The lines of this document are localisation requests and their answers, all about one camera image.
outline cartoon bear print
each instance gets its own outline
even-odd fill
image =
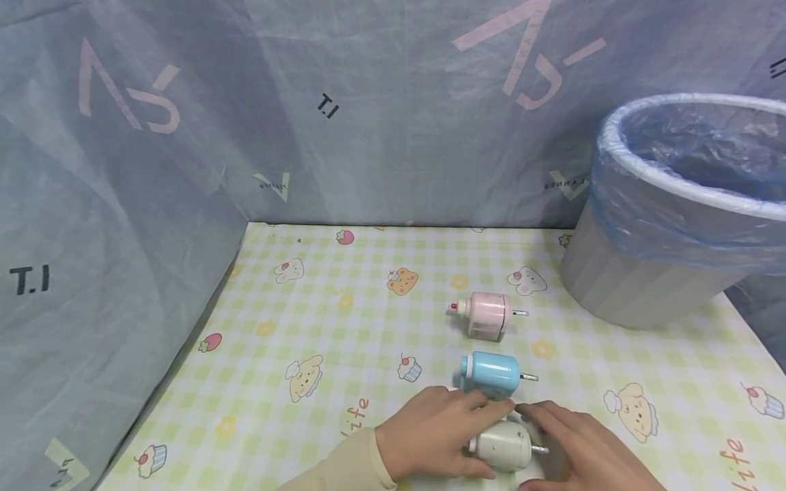
[[[412,290],[417,283],[417,273],[407,268],[399,268],[387,275],[387,289],[402,297]]]
[[[319,368],[321,364],[321,355],[315,355],[303,363],[293,361],[289,364],[286,379],[289,380],[289,395],[292,402],[311,397],[322,378],[322,370]]]
[[[276,266],[273,269],[273,273],[276,275],[276,283],[286,283],[290,280],[299,280],[303,277],[303,273],[305,273],[303,261],[298,258],[294,258]]]
[[[641,385],[629,383],[617,394],[609,390],[603,402],[611,414],[619,415],[625,428],[639,442],[646,443],[649,437],[658,436],[658,412],[644,397]]]
[[[549,287],[537,271],[526,266],[510,273],[508,275],[508,283],[515,286],[516,293],[523,297],[532,295],[533,291],[545,291]]]

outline hand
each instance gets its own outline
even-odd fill
[[[571,469],[567,482],[528,481],[520,491],[666,491],[625,444],[591,415],[551,401],[519,404],[516,412],[528,416],[560,444]]]
[[[510,399],[491,402],[477,390],[428,387],[376,429],[376,445],[395,482],[416,473],[494,479],[491,467],[461,449],[512,410]]]

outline pink pencil sharpener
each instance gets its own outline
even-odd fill
[[[527,316],[525,310],[513,310],[507,295],[474,292],[468,299],[450,304],[449,311],[469,317],[467,335],[472,339],[502,341],[514,315]]]

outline cupcake print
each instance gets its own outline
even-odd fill
[[[407,382],[414,383],[417,377],[421,376],[422,368],[417,364],[414,357],[401,357],[399,365],[399,378]]]
[[[746,387],[743,388],[747,391],[747,399],[759,414],[764,416],[771,416],[776,420],[786,418],[786,410],[784,410],[784,403],[780,402],[777,398],[767,394],[767,391],[761,387]]]
[[[147,479],[167,462],[167,446],[150,445],[134,462],[139,466],[139,477]]]

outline beige sleeve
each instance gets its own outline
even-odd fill
[[[382,463],[373,428],[341,442],[319,464],[277,491],[387,491],[396,484]]]

